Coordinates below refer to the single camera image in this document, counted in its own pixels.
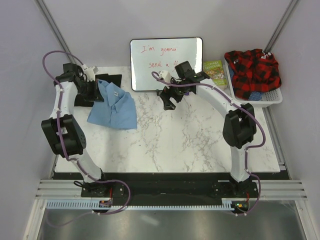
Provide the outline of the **light blue long sleeve shirt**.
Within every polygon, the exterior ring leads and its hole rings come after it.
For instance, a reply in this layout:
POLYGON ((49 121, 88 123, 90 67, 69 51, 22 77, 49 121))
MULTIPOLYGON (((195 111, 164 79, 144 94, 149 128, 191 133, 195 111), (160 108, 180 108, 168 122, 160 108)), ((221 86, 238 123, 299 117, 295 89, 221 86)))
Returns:
POLYGON ((131 94, 114 83, 98 80, 103 102, 94 102, 87 122, 103 127, 132 130, 138 127, 137 110, 131 94))

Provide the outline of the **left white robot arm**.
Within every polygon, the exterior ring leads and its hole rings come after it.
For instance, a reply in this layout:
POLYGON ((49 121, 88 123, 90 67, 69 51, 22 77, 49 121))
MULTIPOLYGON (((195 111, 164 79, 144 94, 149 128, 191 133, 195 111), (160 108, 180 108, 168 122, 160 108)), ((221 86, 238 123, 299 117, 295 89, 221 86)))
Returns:
POLYGON ((56 97, 50 117, 41 122, 41 128, 54 154, 71 162, 81 173, 85 183, 93 183, 92 191, 99 197, 110 191, 102 180, 103 172, 86 150, 85 133, 74 117, 76 98, 85 103, 103 102, 98 80, 87 81, 87 74, 75 63, 65 63, 63 73, 55 81, 56 97))

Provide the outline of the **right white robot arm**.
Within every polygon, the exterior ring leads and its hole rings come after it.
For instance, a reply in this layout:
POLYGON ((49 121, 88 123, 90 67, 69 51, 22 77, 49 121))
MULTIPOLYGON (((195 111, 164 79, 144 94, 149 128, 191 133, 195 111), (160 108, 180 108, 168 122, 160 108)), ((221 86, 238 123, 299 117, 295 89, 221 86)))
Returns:
POLYGON ((151 73, 155 80, 165 85, 163 90, 156 91, 163 102, 163 109, 174 110, 176 106, 171 99, 179 103, 187 93, 194 93, 218 111, 224 118, 222 136, 231 150, 230 175, 234 181, 229 184, 229 191, 235 197, 242 196, 247 191, 245 181, 250 177, 245 151, 257 132, 253 106, 242 105, 227 96, 207 73, 195 72, 188 61, 178 64, 175 71, 178 78, 167 70, 151 73))

